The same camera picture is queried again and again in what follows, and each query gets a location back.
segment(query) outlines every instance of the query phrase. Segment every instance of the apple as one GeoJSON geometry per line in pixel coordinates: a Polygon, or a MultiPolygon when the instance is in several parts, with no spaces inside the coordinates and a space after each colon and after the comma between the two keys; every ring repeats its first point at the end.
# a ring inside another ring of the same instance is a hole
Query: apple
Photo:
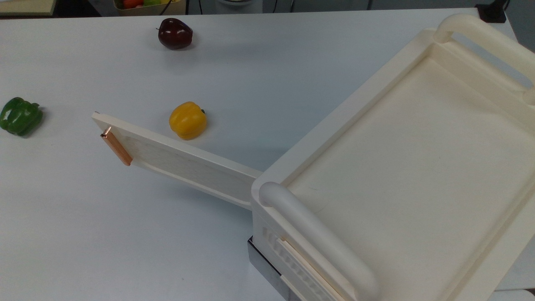
{"type": "Polygon", "coordinates": [[[163,20],[158,29],[160,43],[171,50],[189,46],[192,43],[192,37],[193,30],[186,23],[175,18],[163,20]]]}

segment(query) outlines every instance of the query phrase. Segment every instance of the white table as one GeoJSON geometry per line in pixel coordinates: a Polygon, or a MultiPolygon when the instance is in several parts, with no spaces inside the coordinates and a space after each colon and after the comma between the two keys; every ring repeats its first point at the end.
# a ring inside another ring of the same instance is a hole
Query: white table
{"type": "Polygon", "coordinates": [[[494,292],[488,301],[534,301],[535,296],[526,290],[494,292]]]}
{"type": "MultiPolygon", "coordinates": [[[[475,9],[182,16],[194,46],[165,49],[163,17],[0,20],[0,100],[38,102],[29,138],[0,132],[1,300],[282,300],[249,263],[249,211],[125,167],[93,111],[265,170],[425,27],[475,9]]],[[[514,36],[508,23],[496,28],[514,36]]]]}

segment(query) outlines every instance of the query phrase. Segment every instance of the yellow bell pepper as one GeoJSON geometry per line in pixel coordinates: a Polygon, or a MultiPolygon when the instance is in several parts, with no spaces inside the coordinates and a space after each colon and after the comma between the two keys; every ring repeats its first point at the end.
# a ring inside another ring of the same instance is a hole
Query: yellow bell pepper
{"type": "Polygon", "coordinates": [[[171,130],[184,140],[199,136],[206,129],[206,124],[204,110],[192,101],[179,105],[169,117],[171,130]]]}

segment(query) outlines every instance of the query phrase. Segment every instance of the metal base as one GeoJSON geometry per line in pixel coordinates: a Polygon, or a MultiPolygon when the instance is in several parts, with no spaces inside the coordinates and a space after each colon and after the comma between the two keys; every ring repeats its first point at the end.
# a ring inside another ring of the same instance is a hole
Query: metal base
{"type": "Polygon", "coordinates": [[[215,0],[216,14],[262,13],[263,0],[215,0]]]}
{"type": "Polygon", "coordinates": [[[253,237],[247,241],[249,251],[249,261],[264,276],[264,278],[279,292],[286,301],[301,301],[299,297],[280,278],[280,273],[271,263],[260,253],[253,244],[253,237]]]}

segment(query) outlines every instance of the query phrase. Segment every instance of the fruit basket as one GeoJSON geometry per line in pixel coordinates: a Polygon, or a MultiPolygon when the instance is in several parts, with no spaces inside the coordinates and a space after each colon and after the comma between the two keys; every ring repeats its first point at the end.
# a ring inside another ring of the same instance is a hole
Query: fruit basket
{"type": "MultiPolygon", "coordinates": [[[[157,16],[165,8],[165,4],[157,4],[133,9],[124,9],[122,0],[113,0],[113,6],[120,16],[157,16]]],[[[164,12],[165,16],[186,14],[186,0],[174,0],[164,12]]]]}

